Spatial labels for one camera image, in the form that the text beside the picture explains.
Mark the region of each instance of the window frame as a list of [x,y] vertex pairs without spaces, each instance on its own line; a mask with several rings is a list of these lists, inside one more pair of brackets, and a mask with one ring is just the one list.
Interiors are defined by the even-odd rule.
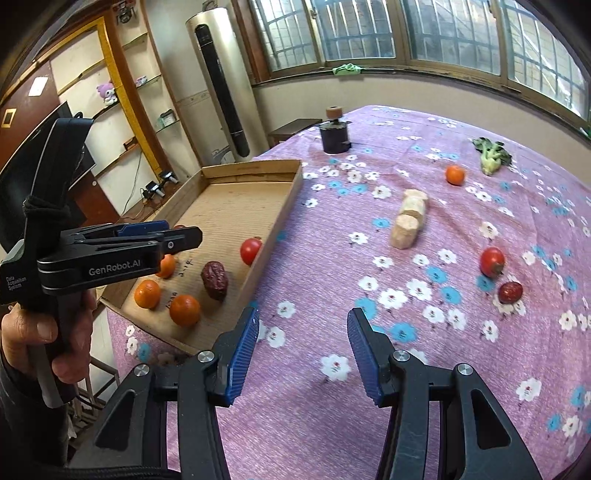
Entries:
[[[583,115],[586,115],[585,118],[578,116],[569,108],[544,95],[543,93],[540,93],[509,78],[509,58],[507,38],[505,35],[505,16],[499,0],[488,0],[491,14],[495,19],[496,33],[499,43],[499,58],[501,61],[501,71],[499,75],[451,63],[413,59],[411,57],[411,40],[409,36],[410,31],[408,29],[408,21],[404,12],[402,0],[386,0],[387,14],[392,28],[392,37],[394,39],[394,48],[396,53],[395,58],[358,58],[327,61],[324,58],[320,40],[320,32],[315,20],[316,16],[313,13],[314,8],[312,6],[312,2],[311,0],[302,0],[302,2],[304,4],[304,13],[306,14],[306,19],[310,28],[317,61],[307,65],[272,71],[268,65],[265,47],[261,38],[262,34],[258,25],[256,13],[254,13],[252,9],[251,0],[232,0],[232,6],[234,10],[239,11],[237,12],[236,17],[251,64],[254,83],[261,83],[273,79],[281,79],[297,74],[328,71],[334,67],[341,66],[344,63],[355,63],[362,67],[386,68],[402,71],[408,70],[414,72],[418,71],[435,74],[446,78],[459,79],[476,85],[484,85],[493,90],[498,90],[506,95],[513,96],[527,103],[533,104],[534,106],[539,107],[551,113],[552,115],[560,117],[563,121],[566,121],[576,129],[586,128],[589,125],[589,111],[591,109],[591,77],[584,68],[581,68],[579,59],[573,54],[573,50],[568,44],[564,46],[569,54],[573,57],[573,60],[581,70],[583,78],[587,83],[587,88],[585,90],[586,110],[582,112]],[[532,13],[539,22],[547,25],[545,18],[539,16],[535,11]],[[251,23],[251,27],[244,28],[242,23],[248,24],[249,22]],[[553,31],[549,25],[547,25],[547,27],[550,32]],[[556,36],[555,38],[557,41],[560,41],[564,44],[562,38]],[[262,54],[266,65],[261,65],[260,59],[258,63],[253,61],[253,57],[256,56],[254,52],[257,50],[258,56],[260,57]]]

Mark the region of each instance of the window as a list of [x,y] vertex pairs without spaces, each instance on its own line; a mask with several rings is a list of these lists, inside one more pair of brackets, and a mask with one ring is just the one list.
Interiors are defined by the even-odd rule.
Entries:
[[348,62],[444,71],[508,87],[577,128],[587,125],[588,72],[515,0],[248,1],[266,78]]
[[496,23],[484,0],[403,0],[412,57],[501,72]]
[[509,78],[582,116],[586,111],[587,83],[564,45],[514,0],[502,0],[502,6]]
[[254,0],[271,70],[316,63],[302,0]]
[[394,58],[385,0],[314,0],[326,60]]

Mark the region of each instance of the orange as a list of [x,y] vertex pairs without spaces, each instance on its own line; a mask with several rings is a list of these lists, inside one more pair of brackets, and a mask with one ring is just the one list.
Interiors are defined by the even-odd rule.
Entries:
[[171,254],[166,254],[160,261],[160,271],[156,273],[156,276],[160,278],[169,278],[174,273],[176,266],[177,261],[174,257]]
[[449,165],[445,171],[445,178],[452,185],[461,186],[466,178],[466,170],[458,165]]
[[153,309],[160,302],[160,286],[154,280],[144,280],[135,289],[134,300],[138,307]]
[[170,304],[170,318],[181,327],[193,326],[201,318],[201,305],[191,295],[179,295]]

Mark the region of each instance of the dried red date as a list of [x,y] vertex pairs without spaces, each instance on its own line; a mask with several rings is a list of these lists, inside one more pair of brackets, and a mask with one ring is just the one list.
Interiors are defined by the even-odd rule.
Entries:
[[201,279],[207,294],[214,300],[223,301],[228,293],[228,276],[221,262],[207,262],[201,270]]

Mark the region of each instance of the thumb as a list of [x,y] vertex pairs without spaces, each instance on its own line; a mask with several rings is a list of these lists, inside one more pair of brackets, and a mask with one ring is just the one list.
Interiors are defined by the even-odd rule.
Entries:
[[28,312],[16,304],[2,319],[2,349],[8,363],[31,374],[27,345],[42,345],[57,337],[57,323],[44,313]]

